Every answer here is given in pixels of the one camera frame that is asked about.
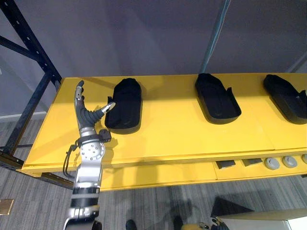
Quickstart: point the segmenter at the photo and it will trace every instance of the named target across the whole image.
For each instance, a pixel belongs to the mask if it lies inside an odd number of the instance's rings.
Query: gray knob
[[[304,154],[304,155],[302,156],[302,159],[303,159],[303,161],[307,164],[307,154]]]
[[[264,163],[269,169],[275,170],[279,168],[279,162],[273,157],[265,159]]]
[[[283,157],[283,164],[288,168],[294,168],[297,166],[296,160],[294,159],[294,157],[291,156]]]

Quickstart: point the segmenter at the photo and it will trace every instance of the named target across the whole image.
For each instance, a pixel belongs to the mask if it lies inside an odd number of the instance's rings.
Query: black metal beam
[[[11,155],[8,155],[0,150],[0,166],[1,167],[17,172],[17,173],[20,173],[19,171],[16,171],[16,169],[21,169],[23,167],[23,164],[24,164],[23,160],[13,157]],[[73,187],[72,181],[66,180],[60,176],[56,176],[55,174],[52,174],[49,172],[43,172],[40,177],[34,177],[34,178],[48,182],[48,183],[56,184],[58,186],[68,188],[68,189],[72,189]]]
[[[22,39],[25,46],[31,53],[39,55],[40,60],[38,64],[46,73],[51,71],[51,81],[56,85],[57,81],[61,82],[62,77],[52,64],[50,58],[42,48],[38,39],[35,37],[28,23],[24,19],[23,15],[19,11],[17,5],[13,0],[0,0],[0,8],[3,11],[6,18],[9,20],[19,37]]]
[[[16,145],[16,148],[31,148],[33,144]]]
[[[21,169],[24,161],[14,156],[8,155],[0,150],[0,166],[15,171]]]
[[[60,176],[56,176],[55,174],[49,172],[43,172],[42,175],[38,178],[42,181],[46,181],[64,188],[72,189],[73,182],[66,180]]]
[[[10,41],[9,39],[6,39],[5,37],[0,36],[0,45],[5,46],[22,55],[25,55],[26,57],[31,58],[34,61],[42,61],[42,59],[40,58],[38,54],[32,53],[26,48],[23,48],[22,46]]]
[[[51,78],[51,72],[47,72],[44,74],[43,78],[39,82],[37,88],[35,89],[34,93],[32,94],[28,104],[26,105],[21,117],[19,118],[13,132],[11,133],[6,145],[3,149],[3,152],[6,154],[13,155],[16,146],[19,143],[20,138],[22,137],[24,130],[36,108],[38,105],[46,87],[48,86]]]

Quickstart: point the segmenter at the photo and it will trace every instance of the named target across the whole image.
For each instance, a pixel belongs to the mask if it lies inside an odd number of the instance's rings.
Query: yellow platform
[[[158,172],[171,171],[170,165],[192,169],[209,164],[214,168],[213,161],[216,160],[306,153],[307,126],[292,124],[281,115],[263,88],[266,75],[214,74],[226,88],[232,87],[242,110],[237,120],[225,125],[211,124],[205,119],[194,87],[197,75],[134,76],[142,88],[141,128],[129,135],[112,133],[112,141],[106,143],[103,160],[105,175],[117,177],[129,170],[130,176],[136,178],[137,172],[149,168]],[[307,85],[305,74],[278,75],[290,81],[299,91]],[[112,96],[115,85],[123,78],[126,77],[83,78],[86,107],[94,110],[105,105],[107,97]],[[65,152],[79,137],[73,96],[80,80],[63,79],[22,172],[39,175],[41,172],[61,171]],[[97,124],[96,130],[102,127],[104,120]],[[69,170],[76,169],[80,160],[79,151],[73,152]],[[165,178],[164,181],[158,177],[153,184],[172,184],[171,180]],[[214,181],[216,178],[181,180]],[[114,184],[113,188],[117,187],[125,186]]]

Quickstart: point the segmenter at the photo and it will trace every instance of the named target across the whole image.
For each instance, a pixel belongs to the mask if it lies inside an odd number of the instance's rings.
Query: robotic arm
[[[110,141],[107,130],[95,131],[95,123],[109,112],[115,103],[111,102],[102,109],[88,111],[84,106],[82,96],[84,81],[76,87],[74,105],[77,115],[80,138],[81,164],[71,195],[71,206],[63,230],[101,230],[101,223],[95,221],[99,215],[99,190],[102,176],[101,161],[105,153],[104,142]]]

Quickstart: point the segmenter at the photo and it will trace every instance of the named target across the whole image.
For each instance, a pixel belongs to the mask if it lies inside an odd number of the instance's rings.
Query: yellow object
[[[232,87],[242,110],[237,120],[225,125],[211,124],[205,119],[195,92],[197,75],[134,76],[142,88],[141,128],[129,135],[112,133],[112,141],[106,143],[103,159],[104,189],[130,188],[134,184],[142,187],[142,184],[156,186],[275,176],[257,173],[256,170],[253,175],[240,174],[238,165],[235,167],[237,171],[232,169],[228,175],[215,174],[213,162],[306,153],[307,126],[286,121],[263,88],[266,75],[214,74],[225,88]],[[278,75],[290,81],[298,91],[307,85],[305,74]],[[124,78],[127,77],[84,78],[85,106],[95,110],[105,105],[107,97],[113,95],[114,87]],[[73,97],[80,80],[63,79],[20,171],[39,175],[62,170],[66,151],[79,137]],[[99,131],[103,127],[104,119],[95,128]],[[69,170],[75,170],[80,162],[79,150],[72,152]],[[300,171],[294,169],[292,173],[307,172],[306,166]],[[182,171],[181,177],[171,173],[178,167]],[[209,168],[208,176],[201,176],[202,167]],[[195,178],[190,177],[193,168],[199,173],[193,175]],[[139,172],[149,173],[151,170],[157,171],[159,176],[137,176]],[[120,174],[127,174],[122,183],[116,179],[121,178]]]

